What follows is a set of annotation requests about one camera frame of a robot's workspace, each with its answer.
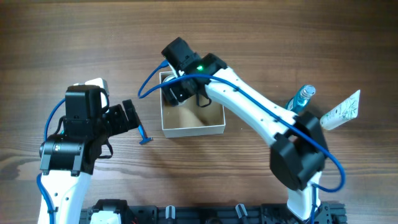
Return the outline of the blue mouthwash bottle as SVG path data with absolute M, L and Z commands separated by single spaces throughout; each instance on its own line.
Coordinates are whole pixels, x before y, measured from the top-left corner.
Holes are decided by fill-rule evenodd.
M 316 89 L 313 85 L 302 86 L 295 96 L 288 101 L 285 109 L 297 114 L 300 113 L 307 107 L 315 93 Z

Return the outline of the white lotion tube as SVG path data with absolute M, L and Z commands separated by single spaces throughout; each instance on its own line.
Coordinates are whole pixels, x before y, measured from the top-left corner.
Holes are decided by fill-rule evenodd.
M 320 119 L 321 127 L 332 130 L 358 116 L 359 97 L 361 90 L 357 90 L 339 105 L 324 114 Z

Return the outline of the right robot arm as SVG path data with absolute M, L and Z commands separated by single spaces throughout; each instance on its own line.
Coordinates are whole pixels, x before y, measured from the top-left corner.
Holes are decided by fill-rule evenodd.
M 276 105 L 213 54 L 165 53 L 176 77 L 162 84 L 172 104 L 196 93 L 217 102 L 257 132 L 270 147 L 270 169 L 288 189 L 287 208 L 301 221 L 313 218 L 320 204 L 318 184 L 329 153 L 316 117 Z

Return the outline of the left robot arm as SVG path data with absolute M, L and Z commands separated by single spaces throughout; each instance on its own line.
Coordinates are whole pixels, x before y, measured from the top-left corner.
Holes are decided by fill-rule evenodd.
M 85 194 L 102 147 L 109 138 L 139 127 L 131 100 L 110 106 L 104 88 L 74 85 L 65 93 L 58 130 L 40 146 L 37 185 L 42 194 L 39 223 L 78 223 Z

